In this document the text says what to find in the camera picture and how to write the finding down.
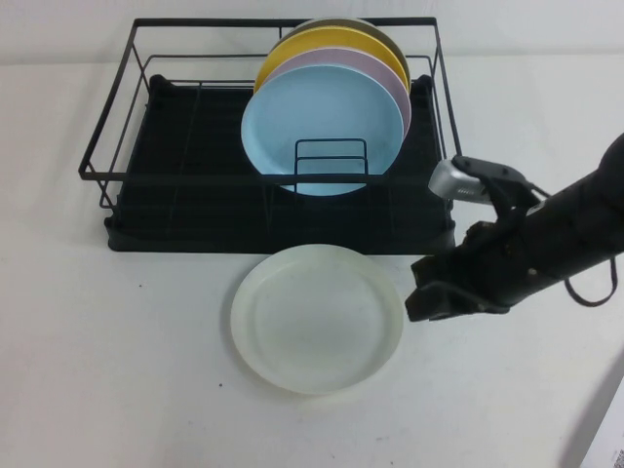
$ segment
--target stack of plates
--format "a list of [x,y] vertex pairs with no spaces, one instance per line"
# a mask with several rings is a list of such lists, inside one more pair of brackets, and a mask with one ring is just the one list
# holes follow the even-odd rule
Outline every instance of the stack of plates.
[[[359,19],[314,19],[293,29],[267,56],[253,90],[241,134],[261,174],[384,174],[410,127],[406,58]],[[297,192],[361,187],[301,183]]]

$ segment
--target white background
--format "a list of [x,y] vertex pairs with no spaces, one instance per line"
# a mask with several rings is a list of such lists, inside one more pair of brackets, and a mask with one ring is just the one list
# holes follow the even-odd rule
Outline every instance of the white background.
[[434,16],[447,54],[624,50],[621,0],[0,0],[0,63],[112,61],[137,17]]
[[[622,292],[406,324],[372,381],[303,398],[229,338],[263,255],[113,253],[77,168],[134,17],[431,15],[464,153],[555,191],[624,130],[623,2],[0,1],[0,61],[30,63],[0,66],[2,468],[578,467],[624,375]],[[461,240],[491,210],[453,217]],[[412,291],[415,257],[374,260]],[[600,297],[607,267],[575,284]]]

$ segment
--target plate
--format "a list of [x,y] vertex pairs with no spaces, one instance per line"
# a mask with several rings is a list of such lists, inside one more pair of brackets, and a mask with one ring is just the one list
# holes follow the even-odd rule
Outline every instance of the plate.
[[401,66],[403,67],[404,71],[406,72],[406,75],[408,76],[408,83],[411,86],[410,66],[408,65],[408,60],[406,59],[406,56],[403,54],[403,51],[401,50],[401,48],[385,32],[383,32],[381,29],[376,27],[374,24],[370,24],[368,21],[364,21],[363,19],[357,19],[357,18],[311,19],[310,21],[303,22],[302,24],[297,26],[295,29],[292,29],[285,36],[282,36],[282,39],[280,39],[277,42],[277,44],[273,46],[273,49],[275,49],[277,46],[282,44],[287,39],[293,37],[295,34],[298,34],[299,32],[306,31],[313,27],[319,27],[319,26],[351,27],[353,29],[359,29],[362,32],[366,32],[369,36],[372,36],[375,39],[378,39],[388,49],[390,49],[394,53],[395,56],[397,56],[397,59],[399,59],[399,61],[401,62]]
[[322,47],[349,47],[371,54],[386,63],[401,78],[406,89],[410,88],[408,75],[397,56],[383,42],[366,32],[343,26],[321,26],[301,31],[285,40],[269,53],[255,78],[256,92],[266,77],[286,60],[311,49]]
[[404,308],[369,258],[336,246],[276,253],[234,296],[234,344],[258,375],[298,393],[322,395],[376,373],[396,350]]
[[403,138],[408,134],[411,121],[411,104],[408,90],[383,61],[357,49],[326,47],[307,51],[289,58],[266,77],[264,84],[287,71],[310,64],[339,64],[360,70],[383,86],[397,102],[403,117]]
[[[309,138],[362,138],[369,174],[383,174],[401,149],[403,119],[390,93],[365,73],[341,65],[308,65],[272,79],[252,97],[243,115],[241,137],[261,174],[295,174],[295,145]],[[298,146],[299,157],[363,155],[359,140],[307,141]],[[365,164],[363,159],[299,160],[296,173],[365,174]],[[362,186],[300,183],[297,192],[339,195]]]

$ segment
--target black wire dish rack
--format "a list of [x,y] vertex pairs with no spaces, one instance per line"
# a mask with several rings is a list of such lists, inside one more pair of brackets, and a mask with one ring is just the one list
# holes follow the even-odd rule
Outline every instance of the black wire dish rack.
[[[301,174],[305,160],[339,158],[302,156],[318,139],[292,149],[291,175],[260,175],[249,162],[240,128],[252,78],[266,51],[304,21],[135,20],[79,169],[112,211],[104,222],[111,249],[270,254],[324,243],[363,254],[434,254],[454,245],[451,202],[427,188],[438,162],[461,154],[435,19],[367,19],[403,46],[418,76],[409,133],[386,174],[369,174],[367,144],[352,136],[340,140],[360,148],[350,158],[361,174]],[[215,49],[221,53],[206,54]],[[301,183],[361,188],[315,197],[299,193]]]

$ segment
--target yellow plate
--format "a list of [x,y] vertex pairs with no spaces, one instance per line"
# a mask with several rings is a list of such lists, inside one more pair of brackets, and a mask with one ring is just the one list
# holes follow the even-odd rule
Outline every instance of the yellow plate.
[[381,41],[351,27],[321,26],[301,31],[279,44],[269,53],[255,78],[253,91],[256,92],[266,77],[286,60],[311,49],[331,46],[351,47],[377,57],[394,70],[407,90],[410,89],[410,81],[401,62]]

